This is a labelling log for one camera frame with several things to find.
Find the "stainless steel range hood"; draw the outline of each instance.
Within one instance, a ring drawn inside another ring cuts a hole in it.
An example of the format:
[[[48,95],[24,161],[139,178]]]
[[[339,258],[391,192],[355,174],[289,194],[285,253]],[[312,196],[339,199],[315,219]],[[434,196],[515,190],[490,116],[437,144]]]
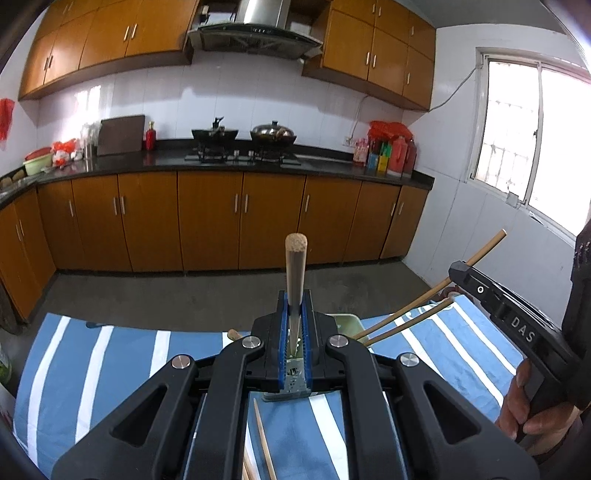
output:
[[[241,0],[236,21],[202,24],[190,30],[193,47],[290,60],[319,54],[321,41],[286,30],[290,3],[291,0]]]

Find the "blue and white tablecloth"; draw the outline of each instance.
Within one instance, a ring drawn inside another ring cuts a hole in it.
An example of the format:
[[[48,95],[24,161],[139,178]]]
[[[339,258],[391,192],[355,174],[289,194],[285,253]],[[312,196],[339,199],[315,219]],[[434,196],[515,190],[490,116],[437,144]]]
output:
[[[432,306],[396,321],[401,325]],[[385,316],[364,320],[365,327]],[[372,336],[392,328],[389,325]],[[226,333],[186,333],[104,326],[49,313],[29,353],[18,389],[14,435],[50,477],[57,459],[94,425],[179,353],[215,355]],[[495,420],[521,354],[466,297],[424,322],[374,344],[375,353],[396,357],[413,351]],[[269,474],[252,408],[245,449],[255,480]],[[281,480],[348,478],[345,429],[339,393],[301,400],[259,401],[271,457]]]

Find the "plastic bag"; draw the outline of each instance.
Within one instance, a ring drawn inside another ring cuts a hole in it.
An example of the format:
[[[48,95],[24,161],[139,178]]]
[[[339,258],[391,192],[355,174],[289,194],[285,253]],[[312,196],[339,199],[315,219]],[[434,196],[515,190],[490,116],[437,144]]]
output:
[[[368,137],[372,140],[392,141],[404,137],[407,141],[413,139],[413,134],[400,122],[382,122],[373,120],[369,123]]]

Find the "cabinet door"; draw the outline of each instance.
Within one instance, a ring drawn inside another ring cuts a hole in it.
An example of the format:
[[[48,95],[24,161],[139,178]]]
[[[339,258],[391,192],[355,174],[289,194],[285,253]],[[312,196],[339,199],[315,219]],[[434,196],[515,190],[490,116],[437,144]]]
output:
[[[197,0],[144,0],[125,55],[181,50],[196,3]]]
[[[297,232],[305,180],[295,175],[244,174],[240,269],[285,268],[285,237]]]
[[[399,193],[400,187],[393,185],[369,181],[361,185],[344,262],[379,258],[396,211]]]
[[[333,0],[332,8],[374,26],[375,0]]]
[[[406,43],[376,28],[368,80],[402,95],[407,50]]]
[[[404,257],[421,219],[427,190],[404,186],[380,258]]]
[[[408,44],[435,61],[435,28],[412,12],[409,13],[408,24],[410,26]]]
[[[408,44],[408,9],[394,0],[378,0],[375,26]]]
[[[308,237],[306,263],[343,261],[361,182],[307,177],[298,231]]]
[[[43,229],[57,268],[86,270],[72,183],[57,181],[38,187]]]
[[[322,65],[366,80],[374,28],[356,18],[332,11]]]
[[[72,180],[72,191],[88,269],[130,272],[117,176]]]
[[[37,284],[43,289],[56,271],[56,266],[45,239],[37,191],[31,189],[24,193],[15,200],[14,205],[17,208],[18,226],[29,265]]]
[[[184,270],[237,270],[242,173],[179,172]]]
[[[53,44],[47,65],[45,83],[78,70],[82,49],[94,16],[95,13],[91,12],[76,18],[62,25],[57,31],[56,41]]]
[[[176,172],[119,175],[119,200],[133,271],[182,271]]]
[[[20,97],[43,85],[56,35],[57,31],[53,31],[45,37],[35,40],[31,46],[27,57],[27,64],[22,73]]]
[[[41,296],[25,255],[14,204],[0,210],[0,273],[18,313],[26,319]]]
[[[140,0],[99,8],[86,38],[80,68],[125,57]]]
[[[63,23],[86,15],[100,7],[101,0],[71,0],[64,15]]]
[[[55,0],[47,8],[47,12],[41,20],[41,24],[35,33],[35,39],[44,37],[45,35],[60,28],[71,1],[72,0]]]

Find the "red bottle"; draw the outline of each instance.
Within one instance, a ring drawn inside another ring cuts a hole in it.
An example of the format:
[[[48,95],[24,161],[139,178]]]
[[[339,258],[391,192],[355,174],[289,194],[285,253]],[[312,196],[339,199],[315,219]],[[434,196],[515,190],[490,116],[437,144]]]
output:
[[[156,130],[154,130],[154,122],[148,123],[148,130],[146,131],[146,150],[153,150],[156,146]]]

